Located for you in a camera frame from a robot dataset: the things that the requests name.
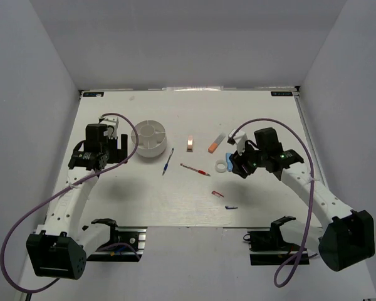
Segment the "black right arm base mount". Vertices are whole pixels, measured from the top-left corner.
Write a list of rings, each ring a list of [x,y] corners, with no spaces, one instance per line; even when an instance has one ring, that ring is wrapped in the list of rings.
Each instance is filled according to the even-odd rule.
[[[269,228],[249,230],[243,241],[249,245],[250,264],[279,266],[296,254],[303,238],[305,225],[292,216],[273,221]]]

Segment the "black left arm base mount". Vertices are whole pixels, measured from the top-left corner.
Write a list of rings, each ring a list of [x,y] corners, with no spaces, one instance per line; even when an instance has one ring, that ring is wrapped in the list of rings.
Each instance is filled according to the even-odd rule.
[[[83,232],[99,227],[104,230],[98,246],[87,261],[96,262],[139,262],[144,249],[147,228],[121,227],[114,219],[94,219],[82,227]]]

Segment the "red ballpoint pen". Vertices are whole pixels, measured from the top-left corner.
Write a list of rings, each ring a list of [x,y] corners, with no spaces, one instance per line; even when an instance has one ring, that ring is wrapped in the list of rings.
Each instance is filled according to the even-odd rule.
[[[182,167],[184,167],[184,168],[186,168],[186,169],[189,169],[189,170],[191,170],[191,171],[194,171],[194,172],[196,172],[196,173],[199,173],[199,174],[201,174],[201,175],[203,175],[203,176],[208,176],[208,177],[211,176],[211,175],[210,175],[208,172],[206,172],[206,171],[203,171],[203,170],[201,170],[201,169],[195,169],[195,168],[193,168],[193,167],[191,167],[191,166],[187,166],[186,164],[183,164],[183,163],[180,163],[180,166],[182,166]]]

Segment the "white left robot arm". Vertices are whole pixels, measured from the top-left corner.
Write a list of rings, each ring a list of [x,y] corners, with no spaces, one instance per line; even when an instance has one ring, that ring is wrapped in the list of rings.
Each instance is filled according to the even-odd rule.
[[[80,226],[98,172],[127,158],[128,136],[117,135],[117,128],[115,117],[88,124],[85,139],[74,147],[68,163],[68,192],[60,195],[39,233],[29,235],[26,241],[37,276],[77,280],[88,257],[97,249],[114,250],[119,245],[120,235],[113,219],[95,219],[88,226]]]

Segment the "blue ballpoint pen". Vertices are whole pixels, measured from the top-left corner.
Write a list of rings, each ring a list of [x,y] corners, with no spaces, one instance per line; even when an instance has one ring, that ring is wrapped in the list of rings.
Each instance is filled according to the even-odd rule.
[[[164,166],[163,171],[162,171],[162,176],[164,176],[164,174],[166,173],[166,170],[167,170],[167,168],[169,166],[169,162],[171,160],[171,157],[172,157],[173,153],[174,153],[174,147],[171,148],[170,154],[169,154],[169,156],[167,158],[167,161],[166,161],[165,166]]]

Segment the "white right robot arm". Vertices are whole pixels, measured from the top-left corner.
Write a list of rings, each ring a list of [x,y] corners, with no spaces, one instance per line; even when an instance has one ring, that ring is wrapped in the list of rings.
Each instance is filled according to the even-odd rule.
[[[269,127],[257,130],[251,141],[243,131],[233,130],[228,142],[236,146],[230,156],[232,171],[245,179],[259,168],[272,173],[289,187],[311,210],[320,227],[307,226],[293,216],[271,222],[268,231],[250,235],[253,251],[287,250],[302,244],[318,253],[331,270],[338,272],[375,254],[372,216],[356,211],[336,197],[308,170],[303,158],[294,150],[284,150],[276,131]]]

